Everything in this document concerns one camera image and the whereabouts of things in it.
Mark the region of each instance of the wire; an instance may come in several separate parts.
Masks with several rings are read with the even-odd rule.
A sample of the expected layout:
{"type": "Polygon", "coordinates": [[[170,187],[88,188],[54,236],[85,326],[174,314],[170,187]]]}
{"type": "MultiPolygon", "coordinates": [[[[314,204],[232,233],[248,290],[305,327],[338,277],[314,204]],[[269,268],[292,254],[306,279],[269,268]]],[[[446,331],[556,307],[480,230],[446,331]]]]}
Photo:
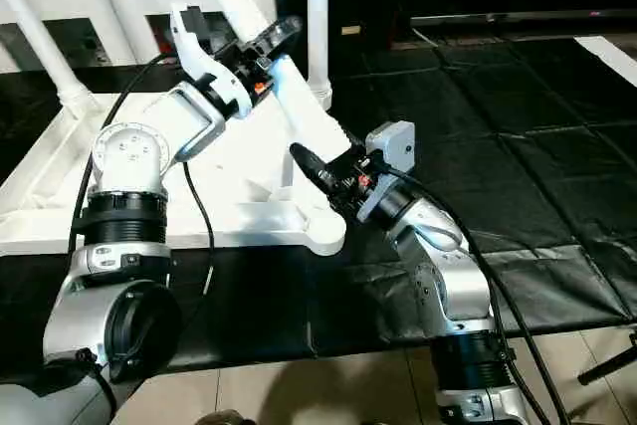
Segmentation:
{"type": "Polygon", "coordinates": [[[431,40],[429,37],[427,37],[425,34],[420,33],[418,30],[416,30],[414,27],[411,28],[411,31],[414,33],[414,35],[416,37],[418,37],[420,40],[425,41],[426,43],[428,43],[429,45],[431,45],[434,48],[438,47],[438,44],[435,43],[433,40],[431,40]]]}
{"type": "MultiPolygon", "coordinates": [[[[112,107],[110,108],[110,111],[108,112],[108,115],[106,116],[106,119],[104,120],[104,123],[102,124],[102,128],[106,128],[112,123],[115,116],[117,115],[117,112],[123,105],[124,101],[126,100],[128,95],[132,92],[132,89],[134,89],[135,86],[139,83],[139,81],[143,79],[143,77],[145,77],[145,75],[150,71],[150,68],[152,66],[158,64],[162,60],[175,58],[175,57],[176,57],[175,53],[165,52],[163,54],[159,54],[150,62],[148,62],[146,65],[144,65],[141,69],[139,69],[139,71],[135,74],[135,76],[132,79],[130,79],[130,82],[128,82],[126,87],[121,91],[121,94],[119,94],[119,97],[117,97],[117,100],[115,101],[115,103],[112,104],[112,107]]],[[[82,181],[80,181],[80,189],[78,190],[76,205],[73,209],[73,220],[71,223],[72,227],[71,227],[71,231],[69,232],[69,247],[68,247],[69,257],[76,250],[76,245],[78,242],[78,233],[76,233],[73,230],[73,221],[79,218],[80,214],[82,213],[82,205],[84,204],[84,198],[87,194],[87,189],[89,188],[89,181],[91,180],[92,172],[93,172],[93,160],[89,156],[87,165],[84,168],[84,174],[82,175],[82,181]]]]}
{"type": "Polygon", "coordinates": [[[509,368],[509,372],[511,373],[511,376],[514,378],[514,381],[520,388],[520,391],[522,392],[523,396],[529,403],[529,406],[531,407],[532,411],[535,413],[535,416],[537,417],[539,422],[542,425],[550,425],[550,420],[548,420],[548,417],[542,410],[541,405],[539,405],[539,402],[537,402],[537,399],[533,396],[531,390],[529,389],[529,386],[527,385],[522,375],[520,374],[520,371],[518,370],[518,367],[516,366],[516,362],[511,355],[511,351],[509,350],[509,347],[507,346],[507,334],[505,332],[505,328],[502,323],[502,315],[500,312],[500,305],[498,303],[498,296],[496,294],[493,281],[488,281],[488,284],[489,284],[489,293],[491,296],[491,307],[494,312],[494,319],[496,322],[496,330],[498,331],[498,335],[500,336],[500,341],[503,345],[503,353],[505,355],[505,360],[507,362],[507,367],[509,368]]]}
{"type": "MultiPolygon", "coordinates": [[[[386,167],[384,168],[384,170],[387,173],[397,176],[403,181],[405,181],[406,183],[416,187],[426,199],[431,201],[438,208],[446,211],[451,216],[451,218],[456,222],[458,228],[467,239],[467,242],[469,243],[469,248],[473,252],[474,257],[476,258],[476,261],[478,263],[478,266],[482,270],[483,274],[487,277],[487,279],[489,281],[492,281],[495,284],[495,286],[500,290],[503,298],[505,299],[507,305],[509,306],[509,309],[511,310],[511,313],[514,316],[514,319],[518,323],[522,336],[525,339],[527,346],[529,347],[533,360],[535,361],[535,365],[537,366],[537,370],[539,371],[542,381],[544,382],[544,386],[546,387],[546,390],[548,391],[548,395],[550,395],[550,399],[553,403],[553,406],[555,407],[555,410],[557,411],[557,416],[559,417],[559,423],[561,423],[562,425],[569,425],[570,419],[568,418],[568,413],[566,412],[566,409],[564,408],[564,404],[559,398],[559,393],[557,392],[557,388],[555,387],[555,384],[552,378],[550,377],[550,373],[548,372],[546,363],[544,362],[541,356],[541,353],[537,349],[537,345],[535,344],[535,341],[533,340],[531,336],[529,328],[527,327],[527,323],[525,322],[525,319],[522,313],[520,312],[518,305],[516,304],[515,300],[511,296],[511,293],[509,292],[509,289],[507,289],[507,287],[503,283],[502,279],[500,278],[496,270],[485,260],[485,258],[481,254],[480,250],[478,249],[478,245],[476,244],[476,241],[474,240],[469,229],[465,226],[465,224],[462,222],[460,217],[454,212],[453,208],[451,208],[440,197],[438,197],[437,195],[429,191],[427,187],[423,183],[421,183],[418,179],[404,173],[403,171],[400,171],[392,167],[386,167]]],[[[498,300],[496,298],[496,295],[492,294],[492,305],[494,304],[494,301],[496,304],[494,307],[494,314],[495,314],[496,313],[495,309],[498,309],[498,300]]],[[[499,317],[499,319],[496,319],[496,322],[498,321],[500,322],[500,325],[502,326],[501,317],[499,317]]],[[[522,386],[518,384],[518,386],[520,387],[521,391],[524,393],[524,389],[527,388],[526,385],[522,386]]]]}
{"type": "Polygon", "coordinates": [[[192,177],[190,177],[190,168],[188,167],[187,162],[183,163],[183,174],[186,177],[186,182],[188,183],[188,187],[190,188],[192,197],[197,203],[197,207],[199,208],[199,211],[201,212],[201,216],[203,217],[203,220],[206,223],[206,229],[208,230],[208,248],[210,250],[210,266],[208,267],[208,276],[206,277],[206,283],[203,287],[203,295],[205,296],[206,294],[208,294],[208,288],[210,287],[210,280],[212,278],[212,272],[214,270],[213,256],[215,251],[215,235],[214,235],[214,232],[212,231],[212,224],[210,223],[210,217],[208,216],[208,212],[206,211],[206,208],[203,205],[201,198],[197,194],[195,185],[192,182],[192,177]]]}

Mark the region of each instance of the black mat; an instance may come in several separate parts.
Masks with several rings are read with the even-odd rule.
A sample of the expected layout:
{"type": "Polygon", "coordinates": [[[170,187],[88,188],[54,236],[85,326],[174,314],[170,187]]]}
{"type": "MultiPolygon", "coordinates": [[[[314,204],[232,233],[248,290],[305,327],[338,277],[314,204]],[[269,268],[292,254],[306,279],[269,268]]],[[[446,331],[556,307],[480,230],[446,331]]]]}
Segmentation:
{"type": "MultiPolygon", "coordinates": [[[[634,321],[637,89],[570,40],[343,53],[334,64],[331,113],[360,136],[386,120],[416,123],[415,174],[474,231],[533,331],[634,321]]],[[[129,74],[82,77],[104,91],[129,74]]],[[[177,76],[157,69],[144,89],[177,76]]],[[[0,98],[19,108],[5,82],[0,98]]],[[[50,89],[29,96],[55,111],[50,89]]],[[[411,278],[372,226],[349,227],[330,258],[219,250],[200,303],[206,258],[175,252],[172,285],[191,324],[170,370],[423,342],[411,278]]],[[[39,360],[64,267],[60,257],[0,258],[0,373],[39,360]]]]}

